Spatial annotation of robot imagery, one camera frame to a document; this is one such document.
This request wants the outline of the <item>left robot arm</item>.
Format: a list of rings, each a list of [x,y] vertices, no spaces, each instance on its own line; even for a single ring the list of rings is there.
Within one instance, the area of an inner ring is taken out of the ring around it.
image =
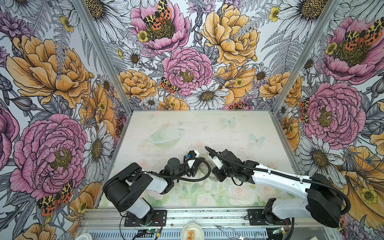
[[[138,163],[132,163],[111,177],[103,186],[105,197],[120,212],[133,215],[142,225],[154,220],[153,207],[142,197],[145,191],[167,194],[175,181],[200,182],[209,177],[211,166],[196,151],[184,156],[181,162],[177,158],[168,160],[159,173],[147,172]]]

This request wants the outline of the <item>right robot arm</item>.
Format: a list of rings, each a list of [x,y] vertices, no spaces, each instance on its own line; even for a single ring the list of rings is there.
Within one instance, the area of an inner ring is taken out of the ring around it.
[[[289,219],[313,219],[323,226],[337,228],[341,216],[347,214],[351,201],[321,174],[301,176],[273,170],[254,161],[241,161],[231,151],[217,152],[205,147],[215,164],[213,173],[223,182],[226,178],[241,183],[268,186],[295,196],[290,200],[270,198],[258,214],[249,219],[263,220],[270,225]]]

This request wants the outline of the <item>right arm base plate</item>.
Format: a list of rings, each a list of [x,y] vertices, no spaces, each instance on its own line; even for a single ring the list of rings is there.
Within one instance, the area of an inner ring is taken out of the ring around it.
[[[249,221],[251,226],[290,226],[292,223],[291,219],[279,219],[272,212],[265,213],[264,209],[248,209],[244,220]]]

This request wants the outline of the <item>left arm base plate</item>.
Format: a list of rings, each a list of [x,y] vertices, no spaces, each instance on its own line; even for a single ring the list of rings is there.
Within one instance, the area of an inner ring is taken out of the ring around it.
[[[143,218],[127,212],[124,218],[125,227],[164,227],[167,222],[166,210],[150,210]]]

